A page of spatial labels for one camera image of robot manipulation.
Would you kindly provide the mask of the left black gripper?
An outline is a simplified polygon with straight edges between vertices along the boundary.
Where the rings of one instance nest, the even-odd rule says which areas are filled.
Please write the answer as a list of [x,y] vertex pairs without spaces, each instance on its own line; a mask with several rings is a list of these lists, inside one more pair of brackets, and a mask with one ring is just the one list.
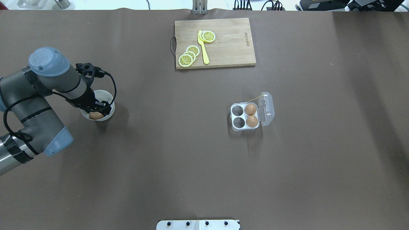
[[66,99],[75,108],[80,108],[86,113],[100,112],[107,116],[112,110],[112,103],[107,100],[98,100],[93,90],[87,90],[82,96],[77,99]]

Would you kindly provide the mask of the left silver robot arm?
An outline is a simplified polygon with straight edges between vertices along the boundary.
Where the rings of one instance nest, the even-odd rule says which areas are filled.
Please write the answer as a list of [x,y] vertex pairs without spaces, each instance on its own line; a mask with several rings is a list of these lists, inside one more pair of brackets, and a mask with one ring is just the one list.
[[64,150],[73,136],[46,100],[62,97],[89,119],[100,121],[114,111],[117,87],[113,76],[91,63],[72,66],[56,48],[36,49],[28,65],[1,78],[1,112],[7,133],[1,136],[1,175],[26,164],[35,156]]

